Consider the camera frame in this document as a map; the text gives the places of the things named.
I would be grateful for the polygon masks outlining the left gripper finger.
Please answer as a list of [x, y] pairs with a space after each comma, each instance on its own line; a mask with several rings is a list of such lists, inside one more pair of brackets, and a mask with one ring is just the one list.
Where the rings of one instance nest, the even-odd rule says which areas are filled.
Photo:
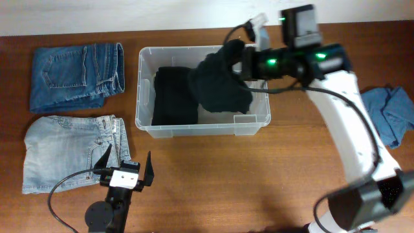
[[155, 173], [154, 173], [153, 165], [151, 162], [151, 152], [149, 151], [147, 154], [147, 159], [146, 159], [146, 167], [145, 167], [145, 172], [144, 172], [143, 185], [151, 186], [154, 177], [155, 177]]
[[111, 154], [112, 145], [110, 144], [106, 149], [105, 153], [100, 157], [100, 159], [94, 165], [94, 169], [104, 169], [107, 167], [107, 163]]

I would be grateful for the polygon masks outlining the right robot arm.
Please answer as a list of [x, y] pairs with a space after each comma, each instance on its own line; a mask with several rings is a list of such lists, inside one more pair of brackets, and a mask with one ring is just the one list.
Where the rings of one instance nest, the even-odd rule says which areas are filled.
[[304, 91], [317, 107], [340, 154], [347, 185], [322, 196], [327, 212], [306, 232], [358, 232], [395, 215], [413, 195], [413, 172], [390, 155], [365, 109], [344, 48], [324, 44], [313, 5], [281, 12], [284, 46], [273, 49], [259, 14], [243, 28], [253, 47], [244, 49], [241, 79], [290, 76], [289, 91]]

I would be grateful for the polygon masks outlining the clear plastic storage bin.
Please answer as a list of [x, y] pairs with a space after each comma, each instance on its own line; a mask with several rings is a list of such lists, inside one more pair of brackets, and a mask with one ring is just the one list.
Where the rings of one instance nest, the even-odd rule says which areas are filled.
[[247, 114], [211, 113], [199, 106], [198, 122], [188, 125], [153, 126], [155, 107], [155, 75], [160, 67], [195, 68], [208, 54], [221, 48], [214, 46], [190, 47], [145, 47], [139, 52], [138, 84], [136, 94], [135, 125], [154, 139], [178, 136], [202, 135], [255, 135], [262, 127], [270, 124], [269, 95], [253, 93], [253, 101]]

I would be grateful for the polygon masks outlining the dark green garment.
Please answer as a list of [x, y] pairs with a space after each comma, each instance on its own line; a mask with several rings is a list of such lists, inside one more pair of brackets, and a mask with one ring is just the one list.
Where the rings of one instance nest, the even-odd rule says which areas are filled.
[[240, 61], [244, 48], [243, 41], [233, 39], [216, 53], [208, 54], [190, 71], [187, 77], [190, 91], [205, 110], [211, 113], [249, 112], [252, 93], [232, 70], [232, 66]]

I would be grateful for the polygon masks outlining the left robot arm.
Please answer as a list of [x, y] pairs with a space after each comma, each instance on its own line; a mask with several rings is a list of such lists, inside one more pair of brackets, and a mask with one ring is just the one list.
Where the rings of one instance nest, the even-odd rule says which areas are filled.
[[155, 177], [148, 153], [144, 178], [139, 179], [140, 163], [122, 161], [119, 167], [107, 167], [112, 146], [94, 165], [94, 173], [100, 176], [100, 185], [107, 187], [103, 201], [93, 203], [85, 212], [85, 223], [89, 232], [123, 232], [131, 204], [132, 194], [151, 186]]

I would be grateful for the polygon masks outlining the blue shirt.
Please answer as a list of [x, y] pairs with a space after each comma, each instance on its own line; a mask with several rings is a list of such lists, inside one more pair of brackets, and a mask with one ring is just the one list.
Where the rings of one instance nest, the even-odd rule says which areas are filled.
[[413, 102], [402, 87], [374, 88], [362, 100], [382, 142], [395, 149], [407, 131], [413, 130]]

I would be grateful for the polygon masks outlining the black garment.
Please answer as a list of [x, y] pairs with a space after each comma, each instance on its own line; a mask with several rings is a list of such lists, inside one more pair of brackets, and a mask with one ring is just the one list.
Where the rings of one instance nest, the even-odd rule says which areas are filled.
[[198, 122], [199, 103], [192, 95], [187, 67], [160, 67], [156, 72], [152, 126], [192, 125]]

